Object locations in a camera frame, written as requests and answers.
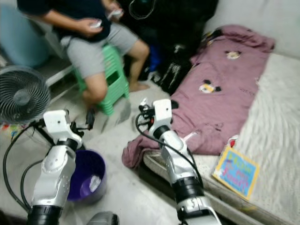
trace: fan grille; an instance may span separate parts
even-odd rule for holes
[[[36,71],[18,66],[0,71],[1,123],[29,123],[45,112],[50,100],[45,80]]]

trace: black cable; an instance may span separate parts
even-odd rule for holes
[[[23,172],[23,174],[22,174],[21,185],[20,185],[21,197],[22,197],[22,200],[23,200],[24,204],[25,204],[26,207],[29,208],[29,209],[30,209],[30,205],[29,205],[29,203],[28,203],[28,201],[27,201],[27,199],[26,199],[26,197],[25,197],[25,193],[24,193],[25,176],[26,176],[28,170],[30,170],[30,169],[31,169],[32,167],[34,167],[35,165],[41,163],[42,161],[43,161],[43,160],[39,160],[39,161],[37,161],[37,162],[35,162],[35,163],[29,165],[29,166],[24,170],[24,172]]]
[[[13,147],[13,145],[15,144],[15,142],[19,139],[19,137],[30,128],[31,126],[26,127],[25,129],[21,130],[20,133],[12,140],[12,142],[10,143],[9,147],[7,148],[4,157],[3,157],[3,178],[4,178],[4,183],[5,186],[9,192],[9,194],[12,196],[12,198],[25,210],[25,211],[29,211],[30,208],[27,208],[27,206],[15,195],[14,191],[12,190],[9,181],[8,181],[8,174],[7,174],[7,159],[8,159],[8,154],[11,150],[11,148]]]
[[[139,123],[138,123],[138,122],[139,122],[139,118],[140,118],[140,116],[146,115],[146,114],[147,114],[147,113],[140,113],[140,114],[137,115],[137,117],[136,117],[136,119],[135,119],[135,126],[136,126],[138,132],[140,132],[141,135],[143,135],[143,136],[149,138],[150,140],[153,140],[153,141],[155,141],[155,142],[157,142],[157,143],[159,143],[159,144],[161,144],[161,145],[163,145],[163,146],[166,146],[166,147],[170,148],[170,149],[171,149],[172,151],[174,151],[176,154],[178,154],[178,155],[180,155],[182,158],[184,158],[184,159],[192,166],[192,168],[195,170],[195,172],[196,172],[196,174],[197,174],[197,177],[198,177],[198,179],[199,179],[199,182],[200,182],[202,188],[204,188],[204,186],[203,186],[203,181],[202,181],[201,175],[200,175],[200,173],[199,173],[199,171],[198,171],[198,169],[197,169],[197,165],[196,165],[195,159],[194,159],[194,157],[193,157],[193,155],[192,155],[192,153],[190,152],[189,149],[187,149],[187,151],[188,151],[189,155],[191,156],[193,162],[191,162],[186,156],[184,156],[184,155],[183,155],[182,153],[180,153],[178,150],[176,150],[175,148],[173,148],[171,145],[169,145],[169,144],[167,144],[167,143],[164,143],[164,142],[162,142],[161,140],[156,139],[155,137],[151,137],[151,136],[148,135],[148,134],[145,134],[145,133],[140,129]]]

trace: wall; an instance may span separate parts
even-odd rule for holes
[[[241,24],[275,38],[275,51],[300,59],[300,0],[219,0],[206,30]]]

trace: purple bucket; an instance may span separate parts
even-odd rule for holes
[[[70,182],[68,201],[94,203],[106,191],[106,166],[103,158],[91,150],[76,152],[76,168]]]

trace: green plastic stool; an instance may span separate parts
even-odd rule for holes
[[[124,75],[122,62],[117,49],[111,45],[105,45],[102,49],[105,61],[105,77],[108,85],[108,92],[105,99],[98,103],[104,114],[113,114],[113,104],[122,96],[129,98],[129,84]],[[87,89],[84,80],[78,69],[75,69],[75,76],[79,84],[79,91],[83,93]]]

